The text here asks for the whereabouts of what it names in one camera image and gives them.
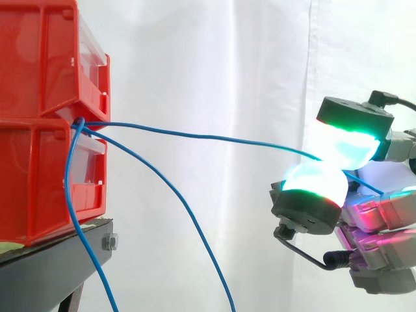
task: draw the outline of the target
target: green led light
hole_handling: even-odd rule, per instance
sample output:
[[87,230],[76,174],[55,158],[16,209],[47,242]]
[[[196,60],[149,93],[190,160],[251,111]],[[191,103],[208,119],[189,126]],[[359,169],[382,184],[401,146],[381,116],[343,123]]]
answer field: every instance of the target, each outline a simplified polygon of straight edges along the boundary
[[348,181],[340,169],[327,162],[305,162],[288,175],[282,190],[306,190],[342,207],[348,192]]
[[345,131],[318,120],[313,128],[313,154],[343,170],[365,166],[380,145],[372,135]]

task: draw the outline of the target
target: black connector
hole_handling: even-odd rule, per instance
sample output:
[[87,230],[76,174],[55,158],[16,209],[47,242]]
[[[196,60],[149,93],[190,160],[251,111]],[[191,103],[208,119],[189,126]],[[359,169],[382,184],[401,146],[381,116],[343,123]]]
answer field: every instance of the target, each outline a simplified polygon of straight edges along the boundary
[[387,92],[376,91],[376,90],[371,92],[371,96],[369,99],[370,104],[376,105],[377,107],[381,107],[382,109],[386,105],[393,105],[393,104],[397,104],[398,102],[399,102],[398,96],[395,96],[394,94],[390,94]]

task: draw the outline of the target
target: white curtain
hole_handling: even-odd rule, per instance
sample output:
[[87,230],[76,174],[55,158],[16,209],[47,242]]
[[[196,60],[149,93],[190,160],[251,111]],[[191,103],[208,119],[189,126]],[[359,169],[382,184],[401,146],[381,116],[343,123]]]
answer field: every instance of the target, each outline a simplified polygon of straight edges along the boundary
[[[301,149],[308,147],[309,122],[324,96],[363,101],[375,88],[416,98],[416,60],[405,45],[415,39],[411,28],[401,32],[415,8],[399,2],[79,0],[79,8],[111,57],[112,121]],[[395,23],[390,14],[409,21]],[[372,42],[361,27],[376,33]],[[386,50],[379,27],[395,43]],[[392,71],[385,71],[385,60]],[[392,73],[402,80],[392,81]],[[278,219],[270,212],[270,184],[284,179],[299,156],[132,129],[103,132],[183,193],[237,311],[350,311],[357,305],[406,311],[416,303],[414,294],[367,295],[354,288],[347,270],[318,270],[273,238]],[[104,271],[120,311],[230,311],[174,193],[116,148],[109,148],[108,166],[106,216],[114,218],[120,244]],[[340,248],[332,236],[304,235],[298,244],[317,257]],[[79,311],[110,310],[94,274]]]

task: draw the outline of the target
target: black metal table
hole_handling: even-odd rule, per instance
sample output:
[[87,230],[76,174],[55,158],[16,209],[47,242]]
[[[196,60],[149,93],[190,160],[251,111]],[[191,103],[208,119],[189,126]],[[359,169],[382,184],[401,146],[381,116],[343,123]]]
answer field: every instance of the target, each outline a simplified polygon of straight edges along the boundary
[[[83,229],[101,264],[111,258],[106,246],[111,219],[95,219]],[[95,268],[76,233],[0,254],[0,311],[77,311],[84,281]]]

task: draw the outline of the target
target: black cylindrical cap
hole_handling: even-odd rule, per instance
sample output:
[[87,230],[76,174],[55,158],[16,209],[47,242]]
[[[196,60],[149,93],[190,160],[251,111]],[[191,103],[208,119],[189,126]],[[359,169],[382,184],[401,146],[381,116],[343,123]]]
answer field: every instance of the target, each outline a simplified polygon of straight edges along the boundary
[[384,140],[395,118],[376,105],[362,105],[346,99],[325,97],[317,120],[346,131],[368,133]]
[[307,228],[310,234],[330,234],[341,208],[329,199],[306,190],[284,190],[274,202],[272,213],[286,216]]

